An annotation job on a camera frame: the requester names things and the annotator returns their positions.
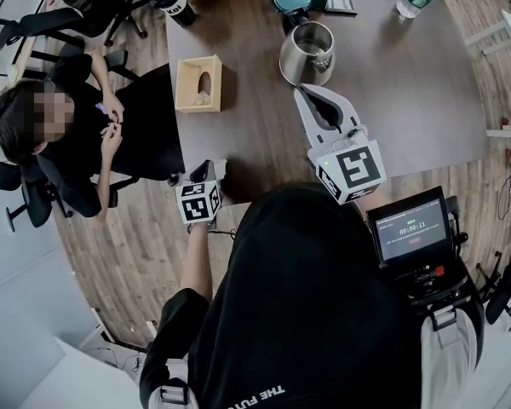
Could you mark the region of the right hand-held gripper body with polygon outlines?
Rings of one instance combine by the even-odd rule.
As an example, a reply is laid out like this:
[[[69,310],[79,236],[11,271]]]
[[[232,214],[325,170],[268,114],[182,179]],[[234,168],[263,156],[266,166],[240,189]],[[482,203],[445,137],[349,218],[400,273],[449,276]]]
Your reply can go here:
[[[362,124],[345,136],[310,148],[307,155],[316,176],[339,205],[373,193],[387,180],[378,144],[368,139]]]

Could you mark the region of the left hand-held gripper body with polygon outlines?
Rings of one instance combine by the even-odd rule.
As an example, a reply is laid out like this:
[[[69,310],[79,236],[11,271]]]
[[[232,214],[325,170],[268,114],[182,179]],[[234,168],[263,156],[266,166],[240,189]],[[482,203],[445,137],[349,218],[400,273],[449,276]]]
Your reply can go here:
[[[185,225],[211,222],[221,208],[220,183],[211,177],[194,182],[184,178],[175,188],[176,202]]]

